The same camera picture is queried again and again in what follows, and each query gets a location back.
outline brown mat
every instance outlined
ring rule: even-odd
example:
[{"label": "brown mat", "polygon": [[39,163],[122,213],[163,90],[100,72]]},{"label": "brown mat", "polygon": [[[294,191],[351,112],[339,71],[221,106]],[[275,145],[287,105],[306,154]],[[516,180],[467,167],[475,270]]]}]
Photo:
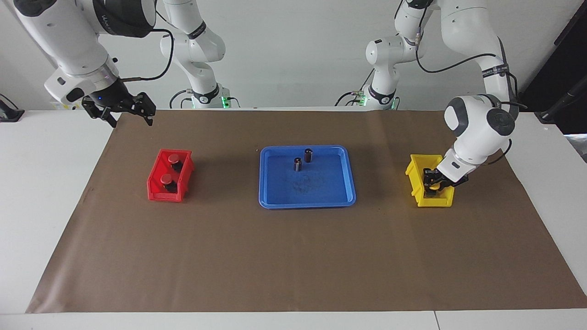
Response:
[{"label": "brown mat", "polygon": [[[452,208],[416,207],[410,153],[453,141],[438,112],[123,115],[27,311],[587,307],[506,161],[473,173]],[[259,152],[290,144],[345,146],[356,204],[262,208]],[[194,152],[183,204],[147,200],[160,148]]]}]

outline white wall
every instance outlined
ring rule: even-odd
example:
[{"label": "white wall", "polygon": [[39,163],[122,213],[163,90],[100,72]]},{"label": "white wall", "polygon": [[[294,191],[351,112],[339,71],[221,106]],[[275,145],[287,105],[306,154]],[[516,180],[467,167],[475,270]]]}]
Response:
[{"label": "white wall", "polygon": [[[582,0],[488,0],[491,22],[502,39],[511,70],[522,85],[529,82],[553,50],[553,41],[579,8]],[[338,96],[357,89],[369,73],[365,60],[368,41],[395,34],[393,14],[399,0],[200,0],[198,5],[208,26],[227,45],[226,57],[212,63],[220,83],[244,107],[327,106]],[[159,11],[165,15],[163,4]],[[453,64],[463,56],[449,50],[441,40],[439,13],[431,18],[426,38],[429,52],[422,63],[429,69]],[[4,21],[2,30],[22,29],[14,20]],[[157,24],[164,27],[164,22]],[[102,36],[122,76],[154,76],[166,64],[159,51],[161,33],[144,39]],[[27,40],[17,49],[5,33],[1,35],[2,76],[9,68],[28,68],[7,93],[32,108],[47,106],[38,91],[49,76],[50,62]],[[23,40],[22,33],[12,39]],[[42,67],[30,69],[30,63]],[[456,95],[483,92],[476,63],[446,73],[429,75],[417,64],[397,66],[402,78],[398,95],[401,108],[443,109]],[[2,79],[0,90],[7,83]],[[19,90],[35,91],[34,99]],[[158,107],[166,108],[176,91],[189,87],[177,67],[155,82],[128,84],[133,93],[145,91]]]}]

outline blue tray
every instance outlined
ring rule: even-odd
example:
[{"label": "blue tray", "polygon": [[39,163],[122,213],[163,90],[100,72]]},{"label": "blue tray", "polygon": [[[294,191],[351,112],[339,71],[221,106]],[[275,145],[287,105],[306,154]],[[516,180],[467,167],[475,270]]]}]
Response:
[{"label": "blue tray", "polygon": [[[312,161],[302,161],[306,148]],[[261,150],[259,203],[265,208],[346,207],[356,201],[349,154],[342,146],[276,146]]]}]

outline red plastic container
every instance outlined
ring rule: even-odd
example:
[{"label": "red plastic container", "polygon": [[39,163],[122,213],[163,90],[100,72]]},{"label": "red plastic container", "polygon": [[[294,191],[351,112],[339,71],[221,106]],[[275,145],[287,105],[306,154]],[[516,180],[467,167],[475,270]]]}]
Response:
[{"label": "red plastic container", "polygon": [[[179,161],[183,163],[181,171],[176,172],[168,160],[169,156],[176,154]],[[188,182],[191,173],[194,171],[194,162],[191,160],[191,151],[189,150],[172,150],[161,149],[155,159],[155,164],[151,170],[151,175],[147,180],[147,194],[149,200],[153,201],[173,201],[179,203],[183,201],[185,193],[188,191]],[[173,182],[177,184],[177,192],[170,193],[161,182],[164,174],[170,174]]]}]

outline red cap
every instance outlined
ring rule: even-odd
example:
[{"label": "red cap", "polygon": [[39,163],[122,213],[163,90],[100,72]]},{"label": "red cap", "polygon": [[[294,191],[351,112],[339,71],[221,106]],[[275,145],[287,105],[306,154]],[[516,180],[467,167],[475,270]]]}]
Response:
[{"label": "red cap", "polygon": [[180,156],[176,153],[169,155],[169,157],[167,158],[167,160],[171,163],[171,164],[175,164],[178,161],[180,161]]},{"label": "red cap", "polygon": [[170,184],[173,182],[173,179],[171,178],[171,174],[166,173],[164,175],[161,176],[161,183],[163,184]]}]

